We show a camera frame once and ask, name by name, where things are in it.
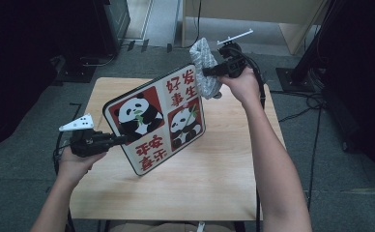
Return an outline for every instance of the person's left arm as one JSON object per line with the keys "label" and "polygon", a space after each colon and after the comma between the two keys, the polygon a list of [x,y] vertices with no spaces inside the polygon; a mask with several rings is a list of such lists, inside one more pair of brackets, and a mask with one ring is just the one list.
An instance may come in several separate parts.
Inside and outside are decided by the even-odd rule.
{"label": "person's left arm", "polygon": [[46,198],[31,232],[65,231],[73,189],[87,171],[91,170],[92,165],[105,155],[106,153],[81,158],[74,155],[70,147],[64,150],[57,180]]}

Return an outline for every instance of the person's hand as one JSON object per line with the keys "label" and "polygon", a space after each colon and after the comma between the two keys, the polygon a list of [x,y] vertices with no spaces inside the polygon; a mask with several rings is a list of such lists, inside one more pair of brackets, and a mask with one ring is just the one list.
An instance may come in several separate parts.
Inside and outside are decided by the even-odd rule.
{"label": "person's hand", "polygon": [[82,158],[74,155],[71,151],[71,147],[66,147],[60,160],[58,179],[68,183],[73,188],[76,187],[88,170],[92,169],[92,165],[105,155],[106,153],[101,153]]}
{"label": "person's hand", "polygon": [[230,78],[229,76],[219,76],[217,78],[221,83],[229,86],[232,94],[243,105],[249,102],[259,102],[260,90],[256,76],[253,69],[245,67],[242,74],[237,78]]}

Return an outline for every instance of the white plastic bracket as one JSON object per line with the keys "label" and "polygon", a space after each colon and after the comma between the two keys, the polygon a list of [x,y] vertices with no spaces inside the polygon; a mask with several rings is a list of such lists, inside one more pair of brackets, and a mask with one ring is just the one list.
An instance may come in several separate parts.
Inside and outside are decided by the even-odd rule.
{"label": "white plastic bracket", "polygon": [[91,114],[86,114],[78,119],[73,120],[72,122],[61,126],[59,131],[76,131],[76,130],[85,130],[92,129],[94,127],[94,121],[92,120]]}
{"label": "white plastic bracket", "polygon": [[246,35],[251,34],[251,33],[253,33],[253,30],[251,30],[251,28],[250,28],[250,29],[248,29],[248,32],[244,32],[244,33],[240,34],[239,36],[235,36],[233,38],[227,37],[227,40],[222,41],[222,42],[217,41],[217,45],[221,45],[221,44],[224,44],[224,43],[236,40],[236,39],[238,39],[240,37],[246,36]]}
{"label": "white plastic bracket", "polygon": [[205,221],[199,221],[199,224],[197,225],[197,232],[203,232],[205,229]]}

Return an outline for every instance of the light wood tabletop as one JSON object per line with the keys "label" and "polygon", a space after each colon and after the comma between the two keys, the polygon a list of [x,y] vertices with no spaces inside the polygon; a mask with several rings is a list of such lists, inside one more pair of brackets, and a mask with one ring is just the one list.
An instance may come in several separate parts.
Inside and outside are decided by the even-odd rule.
{"label": "light wood tabletop", "polygon": [[[112,132],[103,105],[150,79],[102,77],[85,113],[94,130]],[[94,164],[75,188],[73,218],[146,220],[256,220],[256,183],[245,111],[227,86],[222,98],[203,99],[205,133],[144,176],[120,146]],[[266,114],[281,130],[266,86]]]}

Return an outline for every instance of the panda illustration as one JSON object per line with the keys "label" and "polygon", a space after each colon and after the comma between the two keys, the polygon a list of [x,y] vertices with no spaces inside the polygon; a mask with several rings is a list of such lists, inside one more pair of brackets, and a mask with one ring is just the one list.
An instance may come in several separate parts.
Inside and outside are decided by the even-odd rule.
{"label": "panda illustration", "polygon": [[120,123],[119,133],[127,135],[129,143],[154,131],[163,121],[163,115],[144,99],[143,93],[127,100],[114,114]]}
{"label": "panda illustration", "polygon": [[176,113],[170,125],[172,147],[177,149],[183,144],[190,142],[202,129],[196,120],[194,106],[184,108]]}

